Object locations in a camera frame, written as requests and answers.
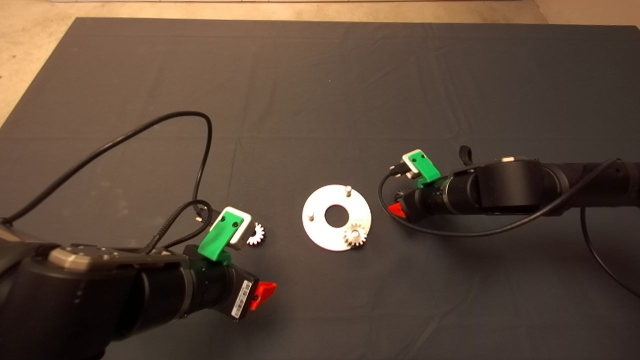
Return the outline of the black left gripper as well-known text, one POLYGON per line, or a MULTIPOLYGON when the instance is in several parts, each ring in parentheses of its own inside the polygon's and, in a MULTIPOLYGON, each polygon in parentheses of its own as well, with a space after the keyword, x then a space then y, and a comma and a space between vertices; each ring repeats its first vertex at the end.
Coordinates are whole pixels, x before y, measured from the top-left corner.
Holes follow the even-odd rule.
POLYGON ((189 260, 192 294, 185 316, 202 310, 216 310, 234 322, 242 321, 277 290, 277 283, 260 281, 253 273, 235 264, 222 264, 198 253, 188 244, 183 255, 189 260))

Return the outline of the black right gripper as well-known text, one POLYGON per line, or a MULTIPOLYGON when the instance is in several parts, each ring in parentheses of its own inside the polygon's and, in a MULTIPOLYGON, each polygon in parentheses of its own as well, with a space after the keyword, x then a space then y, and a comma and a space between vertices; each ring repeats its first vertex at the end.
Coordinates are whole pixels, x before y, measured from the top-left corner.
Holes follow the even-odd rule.
POLYGON ((451 174, 445 174, 423 187, 400 190, 400 203, 388 206, 390 214, 405 221, 423 221, 433 215, 452 215, 454 211, 446 201, 446 189, 451 174))

